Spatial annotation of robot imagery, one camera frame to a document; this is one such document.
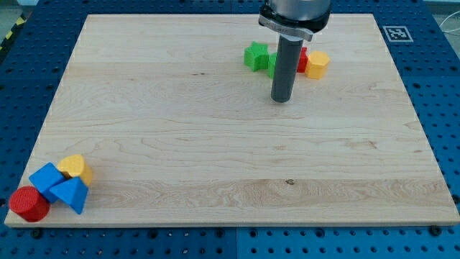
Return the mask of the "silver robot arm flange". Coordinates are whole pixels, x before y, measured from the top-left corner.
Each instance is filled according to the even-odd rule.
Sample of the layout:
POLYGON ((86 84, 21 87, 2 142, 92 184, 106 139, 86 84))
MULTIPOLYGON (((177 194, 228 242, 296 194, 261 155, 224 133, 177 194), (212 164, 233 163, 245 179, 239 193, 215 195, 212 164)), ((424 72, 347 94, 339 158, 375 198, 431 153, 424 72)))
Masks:
POLYGON ((310 42, 328 24, 332 0, 266 0, 258 22, 289 41, 310 42))

